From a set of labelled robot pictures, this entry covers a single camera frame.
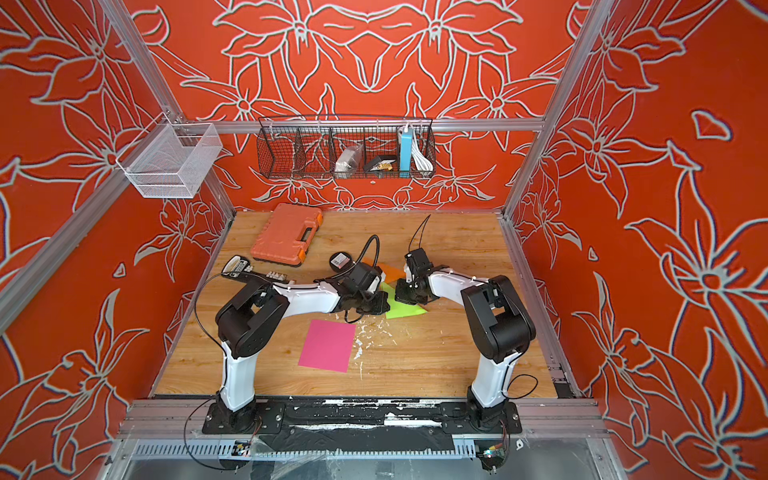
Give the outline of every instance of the white mesh basket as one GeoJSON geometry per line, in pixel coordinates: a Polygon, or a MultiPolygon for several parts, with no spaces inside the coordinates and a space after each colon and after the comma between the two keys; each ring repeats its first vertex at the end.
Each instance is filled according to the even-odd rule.
{"type": "Polygon", "coordinates": [[[221,139],[211,124],[202,135],[179,135],[173,125],[161,130],[127,166],[128,180],[144,198],[192,198],[216,157],[221,139]]]}

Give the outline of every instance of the orange toolbox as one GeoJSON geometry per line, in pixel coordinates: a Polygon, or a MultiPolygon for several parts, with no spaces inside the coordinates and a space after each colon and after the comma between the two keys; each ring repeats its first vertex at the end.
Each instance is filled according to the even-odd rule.
{"type": "Polygon", "coordinates": [[[279,204],[250,249],[255,260],[299,266],[323,224],[323,211],[303,205],[279,204]]]}

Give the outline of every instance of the metal base plate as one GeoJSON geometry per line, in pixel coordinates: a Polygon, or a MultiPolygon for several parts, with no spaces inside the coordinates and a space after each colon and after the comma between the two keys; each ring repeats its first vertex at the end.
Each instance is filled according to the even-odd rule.
{"type": "Polygon", "coordinates": [[[442,431],[449,434],[495,433],[501,435],[504,431],[499,420],[504,420],[507,423],[507,433],[510,435],[522,433],[523,431],[522,425],[520,424],[518,407],[514,402],[506,402],[506,415],[499,415],[498,418],[493,419],[488,423],[488,426],[485,427],[487,429],[477,429],[472,425],[467,414],[466,402],[443,402],[440,405],[440,412],[443,417],[442,431]]]}
{"type": "MultiPolygon", "coordinates": [[[[269,400],[267,402],[253,402],[252,405],[256,421],[253,423],[253,427],[250,428],[256,430],[259,426],[259,419],[261,419],[259,434],[280,433],[280,430],[283,428],[286,404],[269,400]]],[[[216,403],[212,403],[208,407],[208,415],[203,424],[203,433],[206,435],[229,435],[243,432],[237,432],[232,429],[227,416],[221,412],[216,403]]]]}

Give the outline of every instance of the toolbox handle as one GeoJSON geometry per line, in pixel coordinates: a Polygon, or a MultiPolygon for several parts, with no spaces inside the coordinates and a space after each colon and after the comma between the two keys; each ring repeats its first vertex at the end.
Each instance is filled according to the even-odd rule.
{"type": "Polygon", "coordinates": [[[301,234],[299,235],[297,242],[303,243],[304,245],[303,249],[306,252],[309,249],[309,244],[312,242],[312,239],[315,237],[315,233],[317,233],[319,223],[307,221],[304,223],[304,226],[305,228],[304,230],[301,231],[301,234]]]}

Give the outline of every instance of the blue power bank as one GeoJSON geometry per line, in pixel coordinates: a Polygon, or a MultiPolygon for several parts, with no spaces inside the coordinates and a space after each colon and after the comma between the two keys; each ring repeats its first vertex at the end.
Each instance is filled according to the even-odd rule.
{"type": "Polygon", "coordinates": [[[411,144],[413,143],[413,129],[409,128],[400,137],[400,177],[410,177],[411,171],[411,144]]]}

